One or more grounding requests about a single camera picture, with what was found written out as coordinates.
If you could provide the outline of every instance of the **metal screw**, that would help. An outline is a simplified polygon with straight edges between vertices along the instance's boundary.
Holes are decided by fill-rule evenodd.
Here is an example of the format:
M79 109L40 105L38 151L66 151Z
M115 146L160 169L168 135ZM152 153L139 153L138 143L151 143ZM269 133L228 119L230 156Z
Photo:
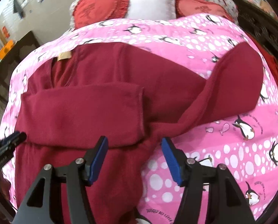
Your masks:
M221 170L226 170L226 169L227 169L227 167L226 167L225 164L219 164L219 168L220 168Z
M46 164L46 165L44 166L44 170L50 170L51 167L52 167L51 164Z
M77 158L75 163L77 164L82 164L84 162L84 159L83 158Z
M193 159L193 158L188 158L187 159L187 164L194 164L195 163L195 159Z

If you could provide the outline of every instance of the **maroon sweater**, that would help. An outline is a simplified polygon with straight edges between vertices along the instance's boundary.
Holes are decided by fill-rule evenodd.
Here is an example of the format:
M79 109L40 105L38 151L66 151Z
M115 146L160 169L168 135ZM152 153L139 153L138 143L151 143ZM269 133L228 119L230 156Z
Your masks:
M64 68L51 67L52 60L41 65L22 95L16 130L28 138L16 150L17 202L45 164L67 165L105 135L110 149L87 188L97 224L136 223L140 169L161 138L254 109L263 81L261 58L246 42L208 80L124 43L80 45ZM70 223L65 188L62 200Z

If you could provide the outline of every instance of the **dark wooden furniture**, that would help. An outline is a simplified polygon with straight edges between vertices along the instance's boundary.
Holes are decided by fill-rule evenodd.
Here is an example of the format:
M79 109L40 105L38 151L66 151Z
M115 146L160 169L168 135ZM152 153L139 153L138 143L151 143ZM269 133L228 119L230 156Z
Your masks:
M1 60L0 62L0 85L6 89L9 90L9 84L5 82L5 79L8 75L10 64L12 64L14 61L19 64L24 58L20 57L20 50L24 46L32 46L35 45L36 48L40 47L40 44L38 43L37 39L35 38L32 31L28 32L22 39L20 39L14 47L6 54L6 56ZM7 99L4 98L0 94L0 101L4 104L7 104Z
M246 0L233 0L238 7L238 22L278 61L278 22Z

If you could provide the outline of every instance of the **blue gripper pad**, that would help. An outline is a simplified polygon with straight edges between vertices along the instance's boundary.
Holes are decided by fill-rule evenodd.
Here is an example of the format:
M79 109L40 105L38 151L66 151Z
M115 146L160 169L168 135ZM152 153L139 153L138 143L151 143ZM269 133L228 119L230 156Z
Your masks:
M90 165L90 175L88 181L91 185L98 179L108 149L108 139L107 137L104 137L95 155L95 158L93 159L92 164Z
M177 156L175 156L175 152L181 150L176 149L171 139L168 137L162 139L161 147L173 181L176 182L177 185L181 186L184 180L182 178L180 164L177 160Z

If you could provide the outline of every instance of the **penguin print bedding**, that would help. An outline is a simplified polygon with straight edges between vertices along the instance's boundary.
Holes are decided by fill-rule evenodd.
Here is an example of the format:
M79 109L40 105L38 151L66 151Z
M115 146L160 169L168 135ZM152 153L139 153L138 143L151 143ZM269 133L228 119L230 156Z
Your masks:
M27 90L32 73L48 59L78 45L128 43L172 60L207 79L219 58L243 41L259 53L240 27L210 14L172 21L113 19L75 30L39 47L14 70L10 100L0 126L0 139L14 131L21 94ZM220 163L226 164L255 218L262 214L278 190L278 90L263 57L262 62L262 90L253 111L198 126L172 139L177 148L202 165L216 167ZM4 174L12 183L11 202L16 205L14 168L14 161L11 161L5 166ZM173 182L160 147L142 169L142 181L137 222L173 223L183 188ZM206 217L207 197L208 186L205 185L199 218L202 224Z

